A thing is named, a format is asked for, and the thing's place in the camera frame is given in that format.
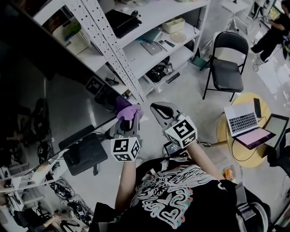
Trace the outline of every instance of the black pants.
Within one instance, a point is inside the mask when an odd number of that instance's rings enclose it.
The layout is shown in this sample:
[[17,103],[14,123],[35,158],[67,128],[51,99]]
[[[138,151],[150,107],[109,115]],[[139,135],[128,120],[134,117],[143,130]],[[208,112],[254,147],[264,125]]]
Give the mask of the black pants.
[[255,2],[254,3],[254,16],[253,16],[253,19],[256,19],[256,18],[258,18],[258,15],[259,15],[259,12],[260,12],[260,14],[263,16],[264,14],[263,14],[263,11],[262,11],[262,9],[263,9],[263,7],[260,7],[260,9],[259,9],[259,5]]
[[274,51],[277,44],[282,40],[280,35],[276,35],[271,29],[259,40],[259,42],[251,48],[254,53],[261,53],[261,60],[264,62]]

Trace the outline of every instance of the plastic container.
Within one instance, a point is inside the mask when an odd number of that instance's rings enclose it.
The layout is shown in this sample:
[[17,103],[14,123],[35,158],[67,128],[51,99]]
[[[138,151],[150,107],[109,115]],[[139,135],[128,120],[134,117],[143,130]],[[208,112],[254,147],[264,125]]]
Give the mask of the plastic container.
[[183,30],[185,20],[183,18],[174,18],[162,24],[162,28],[169,34]]
[[[75,33],[73,28],[80,28],[80,30]],[[56,28],[53,36],[74,55],[79,54],[90,45],[87,33],[81,28],[79,22],[74,17]]]

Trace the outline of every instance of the black case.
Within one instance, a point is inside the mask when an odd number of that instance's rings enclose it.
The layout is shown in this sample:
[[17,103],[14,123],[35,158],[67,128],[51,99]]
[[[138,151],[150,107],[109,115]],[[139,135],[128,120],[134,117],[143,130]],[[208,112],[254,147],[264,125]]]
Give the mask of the black case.
[[112,27],[115,36],[118,38],[124,37],[130,31],[139,27],[138,19],[136,17],[116,10],[110,10],[106,13],[106,18]]

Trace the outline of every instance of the person's hand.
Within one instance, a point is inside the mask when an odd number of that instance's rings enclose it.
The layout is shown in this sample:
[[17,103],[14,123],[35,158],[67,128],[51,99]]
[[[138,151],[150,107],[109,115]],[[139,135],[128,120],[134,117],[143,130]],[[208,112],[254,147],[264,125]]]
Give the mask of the person's hand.
[[264,20],[265,23],[268,23],[268,24],[270,23],[270,21],[272,21],[272,19],[271,19],[271,17],[269,15],[263,16],[263,20]]
[[69,217],[63,213],[54,213],[54,219],[58,221],[69,220]]

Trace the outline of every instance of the round wooden table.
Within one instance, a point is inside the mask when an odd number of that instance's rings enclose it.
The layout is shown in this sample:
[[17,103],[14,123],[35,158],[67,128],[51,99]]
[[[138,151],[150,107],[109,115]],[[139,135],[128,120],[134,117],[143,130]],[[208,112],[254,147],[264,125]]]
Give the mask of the round wooden table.
[[[242,93],[238,96],[232,103],[232,105],[237,105],[246,102],[254,102],[254,98],[258,98],[260,100],[261,106],[261,115],[262,118],[258,118],[259,127],[263,127],[267,120],[271,115],[271,111],[267,105],[267,103],[258,95],[252,92]],[[227,119],[225,114],[221,117],[220,121],[217,124],[217,140],[218,143],[213,144],[215,145],[225,145],[227,144],[232,156],[241,166],[246,168],[253,168],[261,164],[265,159],[266,156],[262,158],[266,145],[261,145],[258,148],[254,148],[249,150],[248,148],[244,147],[238,141],[234,141],[231,136],[230,129],[228,127]]]

